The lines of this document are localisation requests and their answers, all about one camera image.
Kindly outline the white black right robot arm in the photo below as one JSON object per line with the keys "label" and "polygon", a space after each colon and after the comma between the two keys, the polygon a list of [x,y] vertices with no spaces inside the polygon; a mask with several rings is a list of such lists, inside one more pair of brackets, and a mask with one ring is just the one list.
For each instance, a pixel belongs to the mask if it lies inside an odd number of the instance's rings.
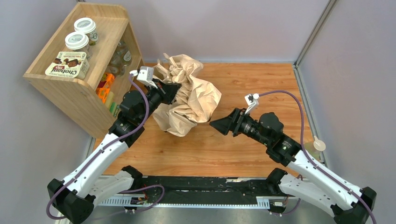
{"label": "white black right robot arm", "polygon": [[228,116],[209,125],[223,135],[244,134],[254,139],[266,146],[266,153],[273,161],[308,179],[301,181],[276,168],[270,177],[281,192],[315,205],[338,224],[364,224],[369,219],[377,193],[370,187],[360,188],[342,179],[304,152],[298,142],[283,133],[284,125],[273,112],[255,120],[245,114],[245,109],[235,108]]}

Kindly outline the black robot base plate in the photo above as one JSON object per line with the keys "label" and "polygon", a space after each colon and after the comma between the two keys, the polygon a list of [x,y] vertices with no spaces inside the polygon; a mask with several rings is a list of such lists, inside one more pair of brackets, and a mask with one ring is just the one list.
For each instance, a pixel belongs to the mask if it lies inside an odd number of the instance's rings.
{"label": "black robot base plate", "polygon": [[160,203],[248,205],[257,203],[258,196],[284,199],[286,194],[266,179],[238,181],[225,177],[147,176],[138,178],[131,189],[162,185],[165,194]]}

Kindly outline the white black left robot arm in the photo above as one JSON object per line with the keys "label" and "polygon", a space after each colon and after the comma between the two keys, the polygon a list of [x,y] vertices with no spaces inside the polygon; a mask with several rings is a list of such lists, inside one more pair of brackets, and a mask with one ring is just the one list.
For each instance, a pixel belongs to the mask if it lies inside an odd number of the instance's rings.
{"label": "white black left robot arm", "polygon": [[50,200],[47,216],[53,220],[68,219],[80,224],[93,210],[108,198],[128,191],[142,174],[131,166],[116,175],[99,180],[103,172],[122,153],[129,149],[144,132],[144,124],[161,105],[175,102],[181,84],[164,83],[154,79],[147,92],[135,83],[120,103],[117,119],[109,128],[100,145],[64,179],[53,179],[47,186]]}

